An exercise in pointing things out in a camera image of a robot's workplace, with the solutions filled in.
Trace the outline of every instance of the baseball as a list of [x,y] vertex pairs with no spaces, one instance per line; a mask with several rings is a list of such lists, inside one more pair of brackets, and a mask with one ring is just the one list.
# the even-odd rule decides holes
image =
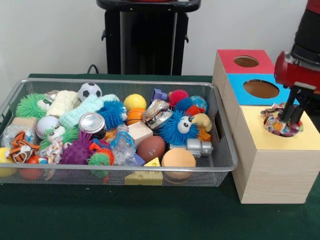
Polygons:
[[54,116],[44,116],[38,121],[35,127],[35,133],[41,140],[43,140],[46,138],[45,133],[47,130],[54,129],[59,125],[60,124],[58,118]]

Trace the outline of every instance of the purple spiky ball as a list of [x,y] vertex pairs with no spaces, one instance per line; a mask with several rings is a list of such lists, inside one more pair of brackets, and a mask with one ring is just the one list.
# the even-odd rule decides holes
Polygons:
[[94,154],[94,151],[89,150],[89,146],[92,144],[90,140],[91,134],[86,134],[83,131],[79,131],[78,140],[73,140],[72,145],[69,145],[63,150],[61,156],[61,164],[76,164],[86,165],[87,159]]

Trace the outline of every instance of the yellow ball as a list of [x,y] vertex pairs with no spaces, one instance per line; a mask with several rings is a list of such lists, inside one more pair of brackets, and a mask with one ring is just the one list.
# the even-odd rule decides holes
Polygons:
[[8,147],[1,147],[0,148],[0,178],[6,178],[13,175],[17,169],[16,168],[5,168],[1,167],[1,164],[14,164],[15,162],[11,159],[6,158],[5,152],[9,151],[10,148]]
[[143,96],[139,94],[131,94],[124,100],[125,108],[130,111],[131,109],[140,108],[146,110],[147,102]]

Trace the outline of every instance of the soccer ball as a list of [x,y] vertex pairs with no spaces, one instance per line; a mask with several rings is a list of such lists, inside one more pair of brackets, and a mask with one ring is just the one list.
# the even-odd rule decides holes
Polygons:
[[83,84],[78,91],[78,98],[83,102],[90,94],[96,95],[98,98],[102,96],[101,88],[92,82]]

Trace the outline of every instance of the white crochet toy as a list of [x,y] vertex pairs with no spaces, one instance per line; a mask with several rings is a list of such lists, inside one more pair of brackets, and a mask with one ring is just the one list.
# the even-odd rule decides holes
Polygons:
[[59,91],[46,112],[46,115],[60,118],[63,114],[78,107],[80,103],[77,92],[67,90]]
[[72,128],[79,123],[84,114],[99,111],[107,101],[119,101],[119,98],[114,94],[102,97],[90,94],[77,108],[63,114],[59,118],[59,122],[66,129]]

